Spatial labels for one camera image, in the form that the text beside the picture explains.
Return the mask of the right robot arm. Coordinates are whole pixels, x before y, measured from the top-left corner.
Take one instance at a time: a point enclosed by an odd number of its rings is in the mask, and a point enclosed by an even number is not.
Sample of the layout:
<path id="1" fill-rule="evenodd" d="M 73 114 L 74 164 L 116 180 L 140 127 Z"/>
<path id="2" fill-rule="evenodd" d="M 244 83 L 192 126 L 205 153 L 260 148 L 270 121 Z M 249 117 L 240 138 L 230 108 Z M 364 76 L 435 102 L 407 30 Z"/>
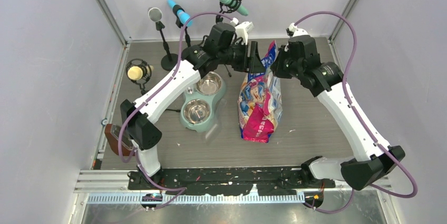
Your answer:
<path id="1" fill-rule="evenodd" d="M 322 63 L 316 41 L 310 35 L 291 37 L 279 48 L 271 66 L 273 75 L 282 79 L 300 80 L 329 111 L 344 133 L 353 156 L 337 159 L 316 156 L 301 165 L 301 181 L 315 187 L 323 179 L 345 181 L 360 191 L 388 175 L 402 161 L 403 148 L 392 146 L 372 126 L 355 99 L 343 73 L 334 62 Z"/>

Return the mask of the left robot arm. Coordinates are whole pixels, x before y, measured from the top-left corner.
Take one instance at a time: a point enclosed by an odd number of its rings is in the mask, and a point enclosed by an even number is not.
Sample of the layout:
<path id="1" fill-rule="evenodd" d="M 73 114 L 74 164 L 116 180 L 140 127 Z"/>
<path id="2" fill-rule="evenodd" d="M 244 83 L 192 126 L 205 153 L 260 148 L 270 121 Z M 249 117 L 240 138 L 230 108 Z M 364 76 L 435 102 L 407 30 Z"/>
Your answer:
<path id="1" fill-rule="evenodd" d="M 156 189 L 162 181 L 158 172 L 157 144 L 162 133 L 155 126 L 166 108 L 188 87 L 199 82 L 219 65 L 230 65 L 234 71 L 261 73 L 265 70 L 256 41 L 248 41 L 252 22 L 215 24 L 204 42 L 180 50 L 180 61 L 173 70 L 145 95 L 121 105 L 122 132 L 126 132 L 136 148 L 141 182 Z"/>

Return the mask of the colourful cat food bag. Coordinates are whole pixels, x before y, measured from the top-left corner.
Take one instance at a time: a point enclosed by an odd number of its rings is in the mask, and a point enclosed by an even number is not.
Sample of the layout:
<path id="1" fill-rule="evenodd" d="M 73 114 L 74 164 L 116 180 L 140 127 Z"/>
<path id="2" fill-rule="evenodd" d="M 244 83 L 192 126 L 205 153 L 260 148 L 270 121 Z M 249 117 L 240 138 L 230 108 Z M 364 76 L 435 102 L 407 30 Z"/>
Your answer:
<path id="1" fill-rule="evenodd" d="M 267 143 L 282 117 L 280 78 L 273 75 L 271 66 L 278 55 L 272 41 L 261 59 L 264 73 L 247 73 L 238 96 L 238 119 L 241 138 L 245 141 Z"/>

